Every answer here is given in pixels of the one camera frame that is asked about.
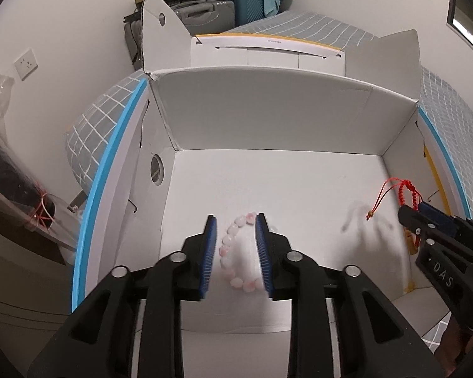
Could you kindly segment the person's right hand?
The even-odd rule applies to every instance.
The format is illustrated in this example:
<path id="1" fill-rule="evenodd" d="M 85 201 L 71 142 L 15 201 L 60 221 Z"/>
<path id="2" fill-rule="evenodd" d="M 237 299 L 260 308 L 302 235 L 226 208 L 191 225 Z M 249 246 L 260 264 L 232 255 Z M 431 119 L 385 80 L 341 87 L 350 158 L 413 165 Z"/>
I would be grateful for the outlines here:
<path id="1" fill-rule="evenodd" d="M 473 349 L 473 332 L 464 330 L 451 316 L 434 356 L 440 363 L 445 377 L 449 377 L 457 368 L 457 359 Z"/>

